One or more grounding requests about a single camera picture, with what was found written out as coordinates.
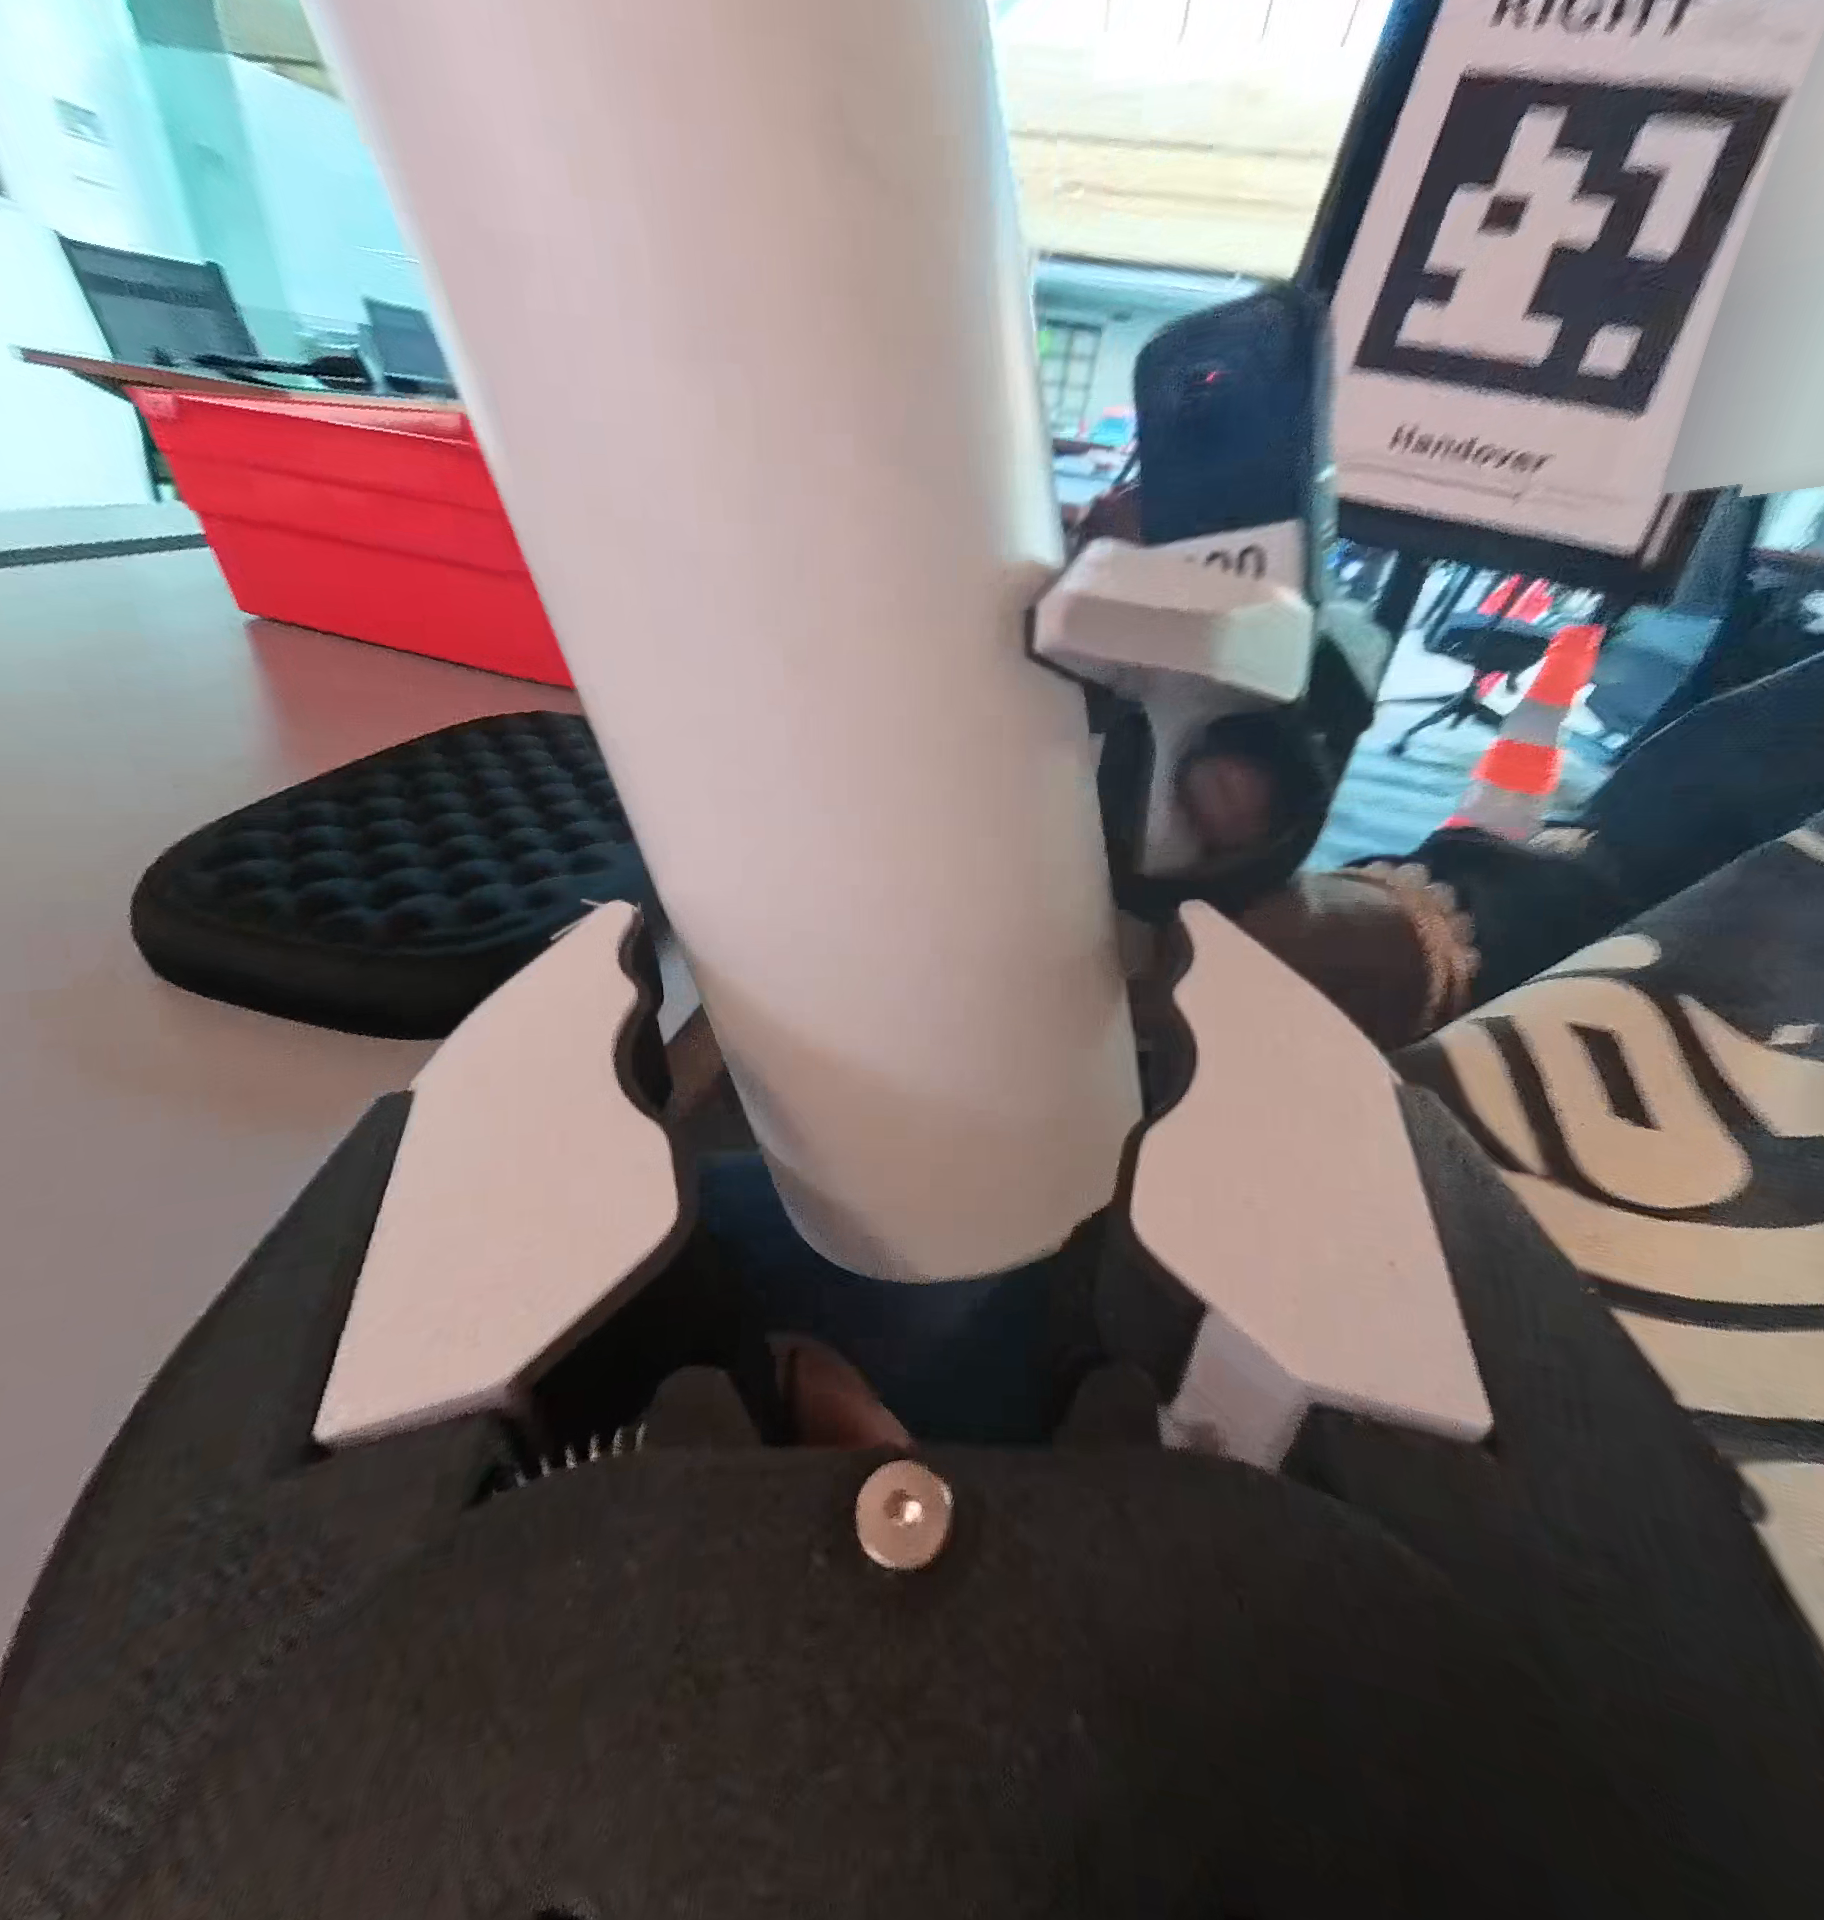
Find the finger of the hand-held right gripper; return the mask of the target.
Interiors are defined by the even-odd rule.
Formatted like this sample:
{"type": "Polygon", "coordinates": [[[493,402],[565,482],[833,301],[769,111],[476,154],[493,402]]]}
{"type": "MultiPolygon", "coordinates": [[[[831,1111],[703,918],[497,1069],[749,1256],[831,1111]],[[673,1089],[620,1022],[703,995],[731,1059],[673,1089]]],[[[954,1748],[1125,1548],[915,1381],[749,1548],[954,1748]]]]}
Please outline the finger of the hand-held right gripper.
{"type": "Polygon", "coordinates": [[[1034,609],[1030,650],[1138,709],[1151,766],[1142,800],[1125,800],[1131,873],[1189,875],[1202,844],[1183,815],[1185,758],[1212,722],[1280,715],[1309,692],[1309,537],[1099,537],[1034,609]]]}

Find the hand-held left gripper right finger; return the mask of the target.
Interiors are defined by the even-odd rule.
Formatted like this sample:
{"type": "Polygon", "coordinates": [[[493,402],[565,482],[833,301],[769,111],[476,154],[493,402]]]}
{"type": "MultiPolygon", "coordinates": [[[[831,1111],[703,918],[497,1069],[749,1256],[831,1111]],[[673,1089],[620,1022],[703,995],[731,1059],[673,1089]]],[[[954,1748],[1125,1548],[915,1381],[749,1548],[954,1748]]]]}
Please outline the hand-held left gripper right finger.
{"type": "Polygon", "coordinates": [[[1392,1069],[1212,907],[1179,928],[1191,1077],[1142,1133],[1125,1203],[1136,1249],[1201,1306],[1163,1442],[1279,1469],[1312,1411],[1486,1442],[1392,1069]]]}

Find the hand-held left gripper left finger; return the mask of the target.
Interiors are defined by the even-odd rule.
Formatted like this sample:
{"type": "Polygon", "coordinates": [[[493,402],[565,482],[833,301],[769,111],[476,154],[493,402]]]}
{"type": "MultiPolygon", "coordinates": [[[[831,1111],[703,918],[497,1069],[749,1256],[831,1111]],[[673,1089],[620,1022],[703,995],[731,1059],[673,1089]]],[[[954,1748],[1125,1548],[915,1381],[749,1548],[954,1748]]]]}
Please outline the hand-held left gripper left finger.
{"type": "Polygon", "coordinates": [[[693,1226],[648,1093],[659,979],[641,913],[604,903],[487,995],[410,1083],[314,1442],[521,1417],[693,1226]]]}

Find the red plastic storage bin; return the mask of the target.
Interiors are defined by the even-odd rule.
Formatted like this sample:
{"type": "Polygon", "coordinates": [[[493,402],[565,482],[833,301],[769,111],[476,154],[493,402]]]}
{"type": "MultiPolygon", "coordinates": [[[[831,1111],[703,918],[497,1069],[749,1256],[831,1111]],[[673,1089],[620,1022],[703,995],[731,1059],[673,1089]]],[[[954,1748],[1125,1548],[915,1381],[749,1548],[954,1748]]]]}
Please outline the red plastic storage bin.
{"type": "Polygon", "coordinates": [[[239,612],[572,686],[466,413],[140,381],[128,395],[239,612]]]}

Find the person's right forearm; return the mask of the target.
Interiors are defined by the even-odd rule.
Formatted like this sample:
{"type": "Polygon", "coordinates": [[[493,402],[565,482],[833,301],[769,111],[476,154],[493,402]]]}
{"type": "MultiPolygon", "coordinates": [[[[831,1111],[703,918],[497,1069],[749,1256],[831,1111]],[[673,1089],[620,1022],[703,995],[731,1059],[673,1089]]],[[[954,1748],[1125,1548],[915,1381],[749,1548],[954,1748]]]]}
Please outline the person's right forearm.
{"type": "Polygon", "coordinates": [[[1440,829],[1415,849],[1415,862],[1453,894],[1466,928],[1466,1009],[1529,984],[1645,913],[1615,857],[1596,831],[1580,826],[1552,826],[1524,841],[1440,829]]]}

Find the person's right hand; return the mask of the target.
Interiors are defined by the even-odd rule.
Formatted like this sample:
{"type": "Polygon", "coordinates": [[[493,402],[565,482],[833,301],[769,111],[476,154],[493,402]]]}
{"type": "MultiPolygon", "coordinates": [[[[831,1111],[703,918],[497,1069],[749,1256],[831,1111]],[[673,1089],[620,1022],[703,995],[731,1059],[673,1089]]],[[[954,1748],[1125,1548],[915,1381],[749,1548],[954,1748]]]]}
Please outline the person's right hand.
{"type": "MultiPolygon", "coordinates": [[[[1279,822],[1269,777],[1237,753],[1195,758],[1175,800],[1202,854],[1259,854],[1279,822]]],[[[1466,1010],[1466,928],[1453,894],[1412,859],[1291,875],[1231,918],[1380,1052],[1466,1010]]]]}

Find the black foam pad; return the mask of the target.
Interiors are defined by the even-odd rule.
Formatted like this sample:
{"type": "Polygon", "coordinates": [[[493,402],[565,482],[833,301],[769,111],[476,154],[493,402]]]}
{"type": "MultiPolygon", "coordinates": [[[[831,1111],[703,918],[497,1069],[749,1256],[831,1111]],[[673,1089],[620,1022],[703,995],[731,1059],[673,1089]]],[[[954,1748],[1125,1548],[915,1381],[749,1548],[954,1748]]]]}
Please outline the black foam pad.
{"type": "Polygon", "coordinates": [[[346,1035],[437,1042],[604,903],[659,908],[576,715],[424,733],[158,854],[130,936],[167,985],[346,1035]]]}

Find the person's blue jeans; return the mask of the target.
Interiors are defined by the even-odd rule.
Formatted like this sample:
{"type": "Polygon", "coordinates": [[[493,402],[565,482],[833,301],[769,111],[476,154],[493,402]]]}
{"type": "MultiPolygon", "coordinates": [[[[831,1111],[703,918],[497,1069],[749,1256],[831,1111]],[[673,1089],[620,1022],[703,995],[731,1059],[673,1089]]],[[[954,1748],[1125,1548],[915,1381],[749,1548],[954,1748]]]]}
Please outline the person's blue jeans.
{"type": "Polygon", "coordinates": [[[757,1155],[701,1160],[698,1218],[769,1343],[840,1357],[918,1442],[1036,1447],[1096,1357],[1099,1215],[1040,1262],[927,1283],[817,1252],[757,1155]]]}

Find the black framed marker sign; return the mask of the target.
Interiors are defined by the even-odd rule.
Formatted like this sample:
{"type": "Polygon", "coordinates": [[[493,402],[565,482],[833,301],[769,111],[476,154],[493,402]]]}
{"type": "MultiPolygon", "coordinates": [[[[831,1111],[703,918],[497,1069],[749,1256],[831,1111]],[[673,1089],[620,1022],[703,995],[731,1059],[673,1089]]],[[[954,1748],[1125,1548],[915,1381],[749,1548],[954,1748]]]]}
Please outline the black framed marker sign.
{"type": "Polygon", "coordinates": [[[1391,3],[1301,279],[1337,531],[1647,603],[1670,479],[1824,3],[1391,3]]]}

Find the orange traffic cone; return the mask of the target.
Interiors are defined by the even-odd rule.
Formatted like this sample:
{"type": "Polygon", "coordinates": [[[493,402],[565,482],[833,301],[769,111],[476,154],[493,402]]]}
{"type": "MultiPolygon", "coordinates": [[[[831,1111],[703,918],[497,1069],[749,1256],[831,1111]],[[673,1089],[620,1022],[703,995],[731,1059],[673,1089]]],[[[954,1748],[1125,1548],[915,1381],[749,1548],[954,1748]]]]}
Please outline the orange traffic cone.
{"type": "Polygon", "coordinates": [[[1560,786],[1563,728],[1574,703],[1594,678],[1605,624],[1574,624],[1552,635],[1499,738],[1472,766],[1472,780],[1449,829],[1524,844],[1537,834],[1560,786]]]}

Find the black office chair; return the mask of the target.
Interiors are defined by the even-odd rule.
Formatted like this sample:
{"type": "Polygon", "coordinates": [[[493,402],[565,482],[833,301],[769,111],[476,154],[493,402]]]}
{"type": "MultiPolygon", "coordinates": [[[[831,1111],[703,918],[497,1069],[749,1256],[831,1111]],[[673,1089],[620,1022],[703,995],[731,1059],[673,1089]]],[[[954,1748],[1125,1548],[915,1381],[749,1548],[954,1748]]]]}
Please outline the black office chair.
{"type": "Polygon", "coordinates": [[[452,373],[424,311],[365,298],[363,313],[361,353],[376,390],[389,396],[457,396],[452,373]]]}
{"type": "Polygon", "coordinates": [[[68,235],[60,248],[111,359],[128,367],[258,359],[251,326],[218,263],[132,255],[68,235]]]}

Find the wooden office desk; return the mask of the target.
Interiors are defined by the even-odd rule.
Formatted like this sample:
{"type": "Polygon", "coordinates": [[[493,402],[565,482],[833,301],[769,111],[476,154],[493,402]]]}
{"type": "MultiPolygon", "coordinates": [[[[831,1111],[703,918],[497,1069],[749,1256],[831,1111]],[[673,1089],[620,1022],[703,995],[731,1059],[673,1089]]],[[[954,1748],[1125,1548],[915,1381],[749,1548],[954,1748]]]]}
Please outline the wooden office desk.
{"type": "Polygon", "coordinates": [[[342,407],[342,409],[398,409],[398,413],[424,413],[424,415],[463,415],[466,407],[452,396],[394,396],[373,390],[338,390],[310,374],[228,374],[228,373],[196,373],[179,367],[130,367],[114,359],[100,359],[90,353],[64,353],[64,351],[37,351],[37,348],[13,348],[13,358],[24,367],[64,373],[95,390],[109,390],[111,396],[132,396],[136,390],[169,390],[169,395],[199,395],[199,396],[223,396],[223,401],[293,401],[310,409],[342,407]]]}

